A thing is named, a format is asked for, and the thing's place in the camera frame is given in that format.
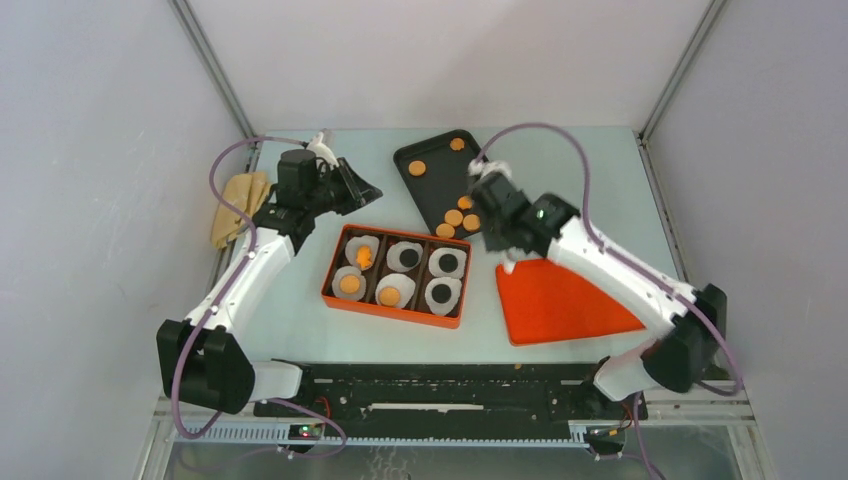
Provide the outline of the metal tongs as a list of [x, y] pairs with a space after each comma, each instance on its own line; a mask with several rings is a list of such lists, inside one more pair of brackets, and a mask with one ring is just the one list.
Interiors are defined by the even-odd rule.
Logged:
[[516, 265], [523, 260], [520, 252], [516, 253], [513, 250], [507, 250], [502, 253], [501, 265], [504, 272], [508, 275], [512, 274]]

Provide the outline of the orange fish cookie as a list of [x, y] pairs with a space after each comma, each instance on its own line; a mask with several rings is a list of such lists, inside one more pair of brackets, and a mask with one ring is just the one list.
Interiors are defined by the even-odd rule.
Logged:
[[462, 196], [457, 200], [457, 206], [460, 210], [469, 210], [473, 206], [473, 202], [470, 197]]
[[355, 255], [355, 262], [361, 270], [367, 270], [373, 265], [372, 249], [368, 245], [360, 246]]

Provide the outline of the black sandwich cookie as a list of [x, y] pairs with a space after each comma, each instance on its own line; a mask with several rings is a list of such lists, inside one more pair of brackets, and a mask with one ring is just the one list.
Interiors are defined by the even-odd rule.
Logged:
[[452, 298], [451, 288], [446, 284], [437, 284], [431, 291], [431, 297], [434, 303], [444, 305]]
[[414, 268], [420, 260], [420, 254], [412, 248], [406, 248], [399, 254], [400, 265], [405, 269]]
[[443, 272], [452, 273], [457, 270], [459, 261], [454, 254], [445, 253], [439, 258], [438, 265]]

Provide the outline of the black cookie tray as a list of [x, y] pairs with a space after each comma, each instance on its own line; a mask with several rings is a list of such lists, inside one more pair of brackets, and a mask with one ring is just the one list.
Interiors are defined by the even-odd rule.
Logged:
[[[455, 137], [465, 141], [463, 150], [450, 149], [449, 142]], [[393, 154], [393, 162], [431, 234], [435, 235], [437, 226], [445, 223], [446, 211], [460, 210], [457, 206], [460, 197], [470, 197], [467, 169], [480, 150], [480, 145], [469, 131], [455, 129], [403, 146]], [[408, 164], [414, 160], [426, 163], [427, 172], [423, 176], [413, 177], [408, 173]], [[474, 203], [471, 209], [460, 211], [464, 216], [477, 215]], [[451, 239], [457, 240], [479, 231], [468, 232], [462, 224], [455, 229], [456, 234]]]

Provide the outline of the orange box lid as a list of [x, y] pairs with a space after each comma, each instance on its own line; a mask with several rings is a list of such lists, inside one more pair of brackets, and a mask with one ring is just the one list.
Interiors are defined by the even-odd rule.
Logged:
[[642, 331], [619, 302], [579, 275], [544, 259], [495, 269], [509, 341], [514, 346]]

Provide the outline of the orange compartment box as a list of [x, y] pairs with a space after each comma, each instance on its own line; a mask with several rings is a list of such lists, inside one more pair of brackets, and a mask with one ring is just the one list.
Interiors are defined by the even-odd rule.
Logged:
[[349, 224], [321, 294], [331, 308], [456, 329], [471, 253], [465, 241]]

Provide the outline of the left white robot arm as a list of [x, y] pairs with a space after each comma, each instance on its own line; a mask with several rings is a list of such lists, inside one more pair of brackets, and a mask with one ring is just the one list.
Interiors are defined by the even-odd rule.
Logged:
[[160, 326], [160, 371], [174, 407], [186, 402], [235, 414], [251, 402], [277, 398], [292, 416], [314, 408], [316, 390], [302, 380], [302, 367], [251, 361], [239, 338], [272, 281], [314, 231], [317, 218], [350, 214], [382, 195], [332, 151], [328, 134], [322, 130], [280, 155], [270, 196], [255, 214], [238, 214], [248, 235], [236, 258], [184, 319]]

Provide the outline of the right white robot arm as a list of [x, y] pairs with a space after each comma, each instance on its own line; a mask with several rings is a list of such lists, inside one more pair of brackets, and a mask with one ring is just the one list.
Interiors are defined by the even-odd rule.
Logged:
[[581, 392], [585, 411], [606, 418], [639, 391], [687, 393], [703, 381], [726, 331], [727, 296], [665, 277], [586, 223], [555, 194], [529, 201], [503, 162], [469, 164], [470, 197], [490, 251], [535, 254], [577, 274], [633, 314], [649, 340], [603, 360]]

